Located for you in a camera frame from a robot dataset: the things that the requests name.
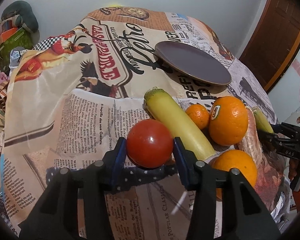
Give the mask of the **corn cob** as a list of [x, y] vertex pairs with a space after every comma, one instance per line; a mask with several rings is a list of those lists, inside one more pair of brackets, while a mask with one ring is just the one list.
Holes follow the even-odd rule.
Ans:
[[257, 131], [267, 132], [274, 134], [271, 124], [268, 122], [267, 117], [259, 107], [253, 107], [252, 112], [254, 115]]

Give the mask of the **red tomato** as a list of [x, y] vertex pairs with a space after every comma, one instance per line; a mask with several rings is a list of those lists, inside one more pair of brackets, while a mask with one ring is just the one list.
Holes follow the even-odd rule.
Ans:
[[127, 155], [137, 166], [157, 168], [171, 158], [173, 137], [161, 122], [153, 119], [134, 124], [127, 135]]

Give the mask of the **small mandarin orange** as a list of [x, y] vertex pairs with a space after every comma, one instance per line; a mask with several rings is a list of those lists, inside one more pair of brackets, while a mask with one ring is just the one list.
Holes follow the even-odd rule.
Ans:
[[198, 126], [200, 130], [205, 129], [209, 124], [209, 112], [200, 104], [190, 105], [186, 109], [186, 114]]

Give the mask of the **yellow zucchini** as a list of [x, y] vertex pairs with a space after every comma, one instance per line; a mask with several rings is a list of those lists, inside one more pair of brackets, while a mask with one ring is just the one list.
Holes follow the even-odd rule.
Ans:
[[185, 149], [192, 151], [197, 159], [207, 160], [215, 155], [206, 136], [165, 90], [150, 89], [144, 95], [144, 103], [152, 117], [163, 123], [174, 138], [179, 137]]

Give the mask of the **large orange with sticker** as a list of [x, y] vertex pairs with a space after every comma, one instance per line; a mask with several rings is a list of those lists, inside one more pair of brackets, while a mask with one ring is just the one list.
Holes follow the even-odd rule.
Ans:
[[233, 96], [217, 98], [213, 103], [209, 119], [209, 135], [221, 146], [231, 146], [240, 142], [249, 125], [247, 108], [241, 100]]

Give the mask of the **newspaper print tablecloth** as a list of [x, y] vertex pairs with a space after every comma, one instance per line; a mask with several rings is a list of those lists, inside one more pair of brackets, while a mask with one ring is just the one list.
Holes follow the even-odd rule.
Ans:
[[[8, 86], [3, 153], [5, 206], [20, 235], [59, 168], [78, 170], [102, 159], [119, 137], [149, 118], [143, 96], [162, 88], [185, 110], [200, 103], [208, 110], [219, 96], [233, 95], [278, 120], [252, 72], [233, 56], [204, 23], [176, 13], [141, 8], [102, 8], [89, 13], [52, 48], [29, 50]], [[155, 45], [182, 42], [198, 48], [230, 72], [227, 87], [204, 85], [159, 63]], [[289, 212], [284, 188], [285, 159], [257, 157], [256, 191], [279, 223]], [[175, 167], [143, 171], [126, 159], [117, 187], [107, 194], [115, 239], [185, 239], [195, 192], [186, 193]]]

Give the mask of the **dark purple plate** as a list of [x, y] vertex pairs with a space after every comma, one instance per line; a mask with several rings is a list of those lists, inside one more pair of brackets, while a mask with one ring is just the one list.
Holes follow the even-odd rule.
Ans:
[[230, 72], [218, 60], [188, 44], [158, 42], [155, 45], [155, 55], [178, 72], [201, 82], [226, 86], [232, 81]]

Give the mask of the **brown wooden door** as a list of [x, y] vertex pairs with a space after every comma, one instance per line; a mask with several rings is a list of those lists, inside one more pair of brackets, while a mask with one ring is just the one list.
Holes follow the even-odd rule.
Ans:
[[269, 92], [300, 50], [300, 7], [295, 0], [267, 0], [239, 60]]

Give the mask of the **green and orange boxes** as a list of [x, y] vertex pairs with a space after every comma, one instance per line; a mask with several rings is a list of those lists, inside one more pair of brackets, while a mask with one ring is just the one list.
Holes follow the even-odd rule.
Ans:
[[33, 41], [30, 33], [14, 20], [0, 22], [0, 66], [9, 64], [10, 52], [16, 47], [32, 49]]

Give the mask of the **green plush toy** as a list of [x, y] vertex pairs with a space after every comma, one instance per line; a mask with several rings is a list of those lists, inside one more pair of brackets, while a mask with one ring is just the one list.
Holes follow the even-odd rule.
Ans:
[[1, 20], [11, 20], [14, 27], [22, 27], [32, 34], [38, 31], [37, 19], [26, 1], [15, 1], [7, 6], [2, 12]]

